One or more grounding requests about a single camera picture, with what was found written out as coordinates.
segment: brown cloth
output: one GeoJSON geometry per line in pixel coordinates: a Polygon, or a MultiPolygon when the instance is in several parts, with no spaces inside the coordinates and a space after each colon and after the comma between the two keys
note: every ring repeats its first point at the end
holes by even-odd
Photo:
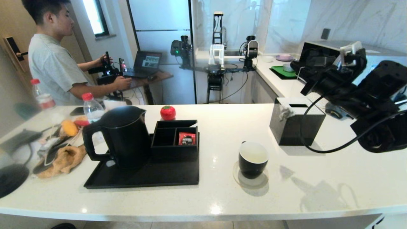
{"type": "Polygon", "coordinates": [[[37,174],[39,178],[49,178],[61,173],[68,174],[86,155],[85,146],[66,146],[58,150],[57,158],[44,172],[37,174]]]}

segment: black electric kettle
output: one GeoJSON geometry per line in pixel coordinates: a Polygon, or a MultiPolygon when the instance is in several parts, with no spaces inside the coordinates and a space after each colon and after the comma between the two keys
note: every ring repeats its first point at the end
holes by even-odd
{"type": "Polygon", "coordinates": [[[123,106],[106,112],[100,120],[83,128],[83,143],[93,161],[114,160],[120,169],[143,166],[151,155],[151,139],[144,123],[146,110],[123,106]],[[96,154],[92,135],[101,131],[109,148],[96,154]]]}

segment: kettle handle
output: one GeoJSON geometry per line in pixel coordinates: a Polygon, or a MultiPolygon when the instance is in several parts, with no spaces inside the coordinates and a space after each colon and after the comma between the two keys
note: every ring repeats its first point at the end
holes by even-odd
{"type": "Polygon", "coordinates": [[[102,130],[102,127],[97,122],[91,123],[83,128],[83,144],[86,152],[92,161],[108,161],[111,160],[110,154],[96,154],[95,146],[93,145],[92,136],[94,133],[102,130]]]}

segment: red bottle cap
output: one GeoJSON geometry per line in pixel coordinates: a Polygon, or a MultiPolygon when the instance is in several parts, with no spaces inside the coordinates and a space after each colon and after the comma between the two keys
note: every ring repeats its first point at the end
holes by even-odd
{"type": "Polygon", "coordinates": [[[84,101],[92,100],[92,99],[93,99],[93,95],[92,95],[92,93],[85,93],[85,94],[82,95],[82,99],[83,99],[84,101]]]}
{"type": "Polygon", "coordinates": [[[32,80],[31,80],[31,84],[32,84],[32,85],[39,84],[39,79],[32,79],[32,80]]]}

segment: marble wall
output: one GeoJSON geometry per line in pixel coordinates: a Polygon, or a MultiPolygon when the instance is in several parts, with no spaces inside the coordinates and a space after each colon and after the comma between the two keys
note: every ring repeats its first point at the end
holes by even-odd
{"type": "Polygon", "coordinates": [[[273,0],[264,53],[297,53],[311,0],[273,0]]]}
{"type": "Polygon", "coordinates": [[[362,43],[407,53],[406,0],[312,0],[302,41],[329,40],[362,43]]]}
{"type": "Polygon", "coordinates": [[[213,13],[222,11],[227,30],[227,50],[239,50],[249,35],[255,35],[264,50],[272,0],[193,0],[195,47],[209,50],[213,13]]]}

